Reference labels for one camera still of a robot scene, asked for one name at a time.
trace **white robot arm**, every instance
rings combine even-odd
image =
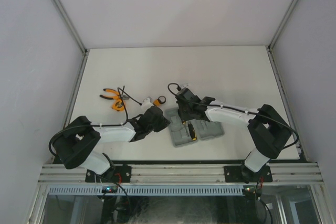
[[[248,128],[256,147],[241,166],[242,178],[246,182],[255,177],[270,159],[277,158],[284,148],[298,141],[297,132],[270,105],[264,104],[260,109],[247,109],[227,105],[211,97],[201,100],[188,88],[181,89],[178,84],[172,84],[177,85],[178,93],[173,93],[170,85],[168,89],[177,99],[182,122],[197,119]],[[297,136],[296,141],[285,146],[292,133]]]
[[[66,169],[80,166],[101,175],[113,164],[106,154],[93,151],[97,144],[135,142],[169,125],[162,110],[149,99],[142,103],[141,109],[143,114],[120,125],[92,123],[86,116],[80,116],[50,140],[49,150],[60,158]]]

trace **gray tray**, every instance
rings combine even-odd
[[[166,110],[165,115],[166,118],[171,122],[168,126],[168,129],[175,147],[196,143],[198,140],[210,140],[224,135],[222,124],[218,122],[191,120],[186,124],[182,124],[182,121],[177,112],[177,108]],[[192,140],[190,137],[188,129],[189,122],[191,122],[194,126],[197,140]]]

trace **wire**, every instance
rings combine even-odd
[[[262,203],[263,206],[267,209],[267,211],[268,211],[268,213],[269,213],[269,217],[270,217],[270,219],[271,219],[271,223],[270,223],[270,224],[273,224],[273,216],[272,216],[271,210],[269,210],[268,206],[266,205],[266,203],[265,203],[264,201],[262,201],[261,199],[260,199],[259,201],[260,201],[260,203]]]
[[[122,93],[125,93],[128,97],[129,97],[129,99],[131,99],[131,100],[133,100],[134,102],[136,102],[138,105],[142,105],[142,103],[141,102],[138,102],[136,99],[134,99],[133,97],[131,97],[129,94],[127,94],[124,90],[122,91]]]
[[[62,211],[66,211],[66,209],[61,208],[61,204],[60,204],[60,202],[59,202],[59,198],[58,198],[58,196],[55,195],[55,197],[56,197],[56,200],[57,200],[58,208],[61,209]]]
[[[257,211],[257,190],[258,190],[258,185],[259,185],[259,182],[264,182],[264,177],[262,177],[262,176],[260,176],[259,177],[259,179],[258,179],[258,182],[257,182],[257,184],[256,184],[256,188],[255,188],[255,190],[254,190],[254,207],[255,207],[255,211],[256,211],[256,215],[257,215],[257,219],[259,220],[259,214],[258,214],[258,211]],[[266,210],[265,210],[265,217],[264,217],[264,220],[263,220],[263,224],[265,224],[265,222],[266,222],[266,219],[267,219],[267,212],[266,212]]]
[[[109,180],[107,178],[104,178],[104,177],[102,177],[102,176],[100,176],[98,174],[95,174],[95,176],[98,176],[98,177],[100,177],[102,179],[105,179],[105,180],[107,180],[108,182],[110,182],[112,184],[115,184],[116,186],[118,186],[124,192],[124,194],[125,194],[125,196],[127,198],[128,204],[130,206],[130,211],[129,212],[130,212],[130,216],[131,216],[131,214],[132,214],[131,200],[130,200],[130,197],[128,196],[126,190],[120,184],[118,184],[117,182],[113,182],[113,181],[111,181],[111,180]]]
[[[172,82],[172,83],[169,83],[169,84],[168,84],[168,90],[169,90],[169,92],[171,92],[171,93],[177,98],[177,94],[174,93],[174,92],[170,89],[170,86],[171,86],[171,85],[176,85],[176,86],[177,86],[177,90],[181,90],[180,85],[178,85],[178,84],[175,83],[175,82]],[[275,122],[275,123],[277,123],[277,124],[280,124],[281,126],[287,128],[287,129],[288,129],[292,134],[294,134],[295,137],[296,137],[295,141],[294,141],[293,143],[288,144],[288,145],[286,145],[285,147],[283,147],[283,148],[282,148],[283,150],[286,149],[286,148],[289,148],[289,147],[291,147],[291,146],[293,146],[293,145],[295,145],[295,144],[299,141],[299,134],[298,134],[298,132],[297,132],[296,130],[294,130],[294,129],[291,128],[290,126],[285,125],[285,124],[283,124],[283,123],[281,123],[281,122],[279,122],[279,121],[277,121],[277,120],[274,120],[273,118],[270,118],[270,117],[268,117],[268,116],[266,116],[266,115],[261,115],[261,114],[259,114],[259,113],[251,112],[251,111],[244,111],[244,110],[240,110],[240,109],[237,109],[237,108],[233,108],[233,107],[229,107],[229,106],[225,106],[225,105],[221,105],[221,104],[201,104],[201,103],[199,103],[199,102],[188,101],[187,99],[184,99],[184,98],[178,98],[178,99],[179,99],[179,100],[184,100],[184,101],[186,101],[186,102],[188,102],[188,103],[192,103],[192,104],[200,105],[200,106],[220,107],[220,108],[229,109],[229,110],[234,110],[234,111],[241,112],[241,113],[247,113],[247,114],[251,114],[251,115],[257,115],[257,116],[260,116],[260,117],[262,117],[262,118],[266,118],[266,119],[268,119],[268,120],[270,120],[270,121],[273,121],[273,122]]]

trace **pliers handle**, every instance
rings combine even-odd
[[[105,95],[105,94],[99,95],[100,97],[102,97],[106,100],[115,100],[115,103],[111,106],[114,110],[117,110],[117,111],[123,111],[124,110],[124,106],[123,106],[123,103],[120,99],[118,91],[116,91],[114,89],[103,89],[103,91],[114,94],[114,95]],[[129,99],[129,97],[126,96],[126,95],[122,95],[122,99],[127,100],[127,99]]]
[[[106,99],[106,100],[117,100],[119,99],[119,92],[114,89],[103,89],[105,92],[113,93],[114,95],[105,95],[101,94],[100,97]]]

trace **white tabletop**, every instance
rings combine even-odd
[[[85,115],[99,123],[120,123],[124,112],[112,110],[113,101],[99,97],[103,88],[122,87],[135,99],[164,95],[164,111],[177,107],[167,84],[188,83],[194,94],[214,97],[226,104],[260,108],[272,105],[287,121],[285,108],[264,46],[156,47],[91,49],[71,120]],[[126,101],[130,118],[140,106]],[[236,160],[245,159],[254,148],[246,129],[223,124],[224,136],[174,147],[168,128],[134,142],[97,145],[112,160]],[[278,159],[298,159],[295,146],[282,151]]]

